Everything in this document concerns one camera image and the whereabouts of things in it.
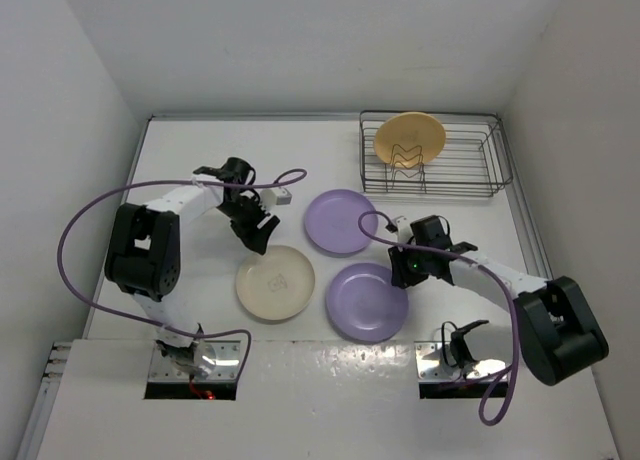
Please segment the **orange plate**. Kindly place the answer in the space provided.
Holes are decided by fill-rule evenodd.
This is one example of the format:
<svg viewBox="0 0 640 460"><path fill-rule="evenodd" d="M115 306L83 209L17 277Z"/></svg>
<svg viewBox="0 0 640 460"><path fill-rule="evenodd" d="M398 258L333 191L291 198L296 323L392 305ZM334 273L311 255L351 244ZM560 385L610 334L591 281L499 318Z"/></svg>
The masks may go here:
<svg viewBox="0 0 640 460"><path fill-rule="evenodd" d="M379 127L373 148L385 164L411 169L434 160L445 144L446 130L435 117L422 112L405 112Z"/></svg>

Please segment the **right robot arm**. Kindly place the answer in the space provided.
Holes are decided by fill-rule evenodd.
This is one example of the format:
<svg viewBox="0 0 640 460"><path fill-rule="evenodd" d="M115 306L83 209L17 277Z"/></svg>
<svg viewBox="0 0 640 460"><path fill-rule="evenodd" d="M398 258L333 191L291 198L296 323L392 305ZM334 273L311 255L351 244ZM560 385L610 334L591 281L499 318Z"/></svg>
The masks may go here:
<svg viewBox="0 0 640 460"><path fill-rule="evenodd" d="M449 224L436 215L413 222L399 216L386 229L398 240L388 249L394 286L435 278L503 308L514 316L522 358L541 383L556 385L608 357L608 341L573 279L532 276L471 243L453 243Z"/></svg>

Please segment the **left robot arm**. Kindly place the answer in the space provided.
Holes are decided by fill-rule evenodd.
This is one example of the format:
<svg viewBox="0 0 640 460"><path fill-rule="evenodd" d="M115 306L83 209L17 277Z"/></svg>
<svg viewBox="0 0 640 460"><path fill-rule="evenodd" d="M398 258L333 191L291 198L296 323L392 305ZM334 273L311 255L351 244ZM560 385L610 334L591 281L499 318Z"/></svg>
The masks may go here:
<svg viewBox="0 0 640 460"><path fill-rule="evenodd" d="M287 205L292 195L284 187L256 191L255 170L230 157L220 168L201 166L186 186L145 204L124 203L116 211L105 262L106 279L130 295L147 317L160 324L161 354L192 375L210 372L213 354L194 334L201 325L187 315L186 301L175 293L181 272L181 234L193 221L217 209L250 251L266 253L269 238L280 223L270 210Z"/></svg>

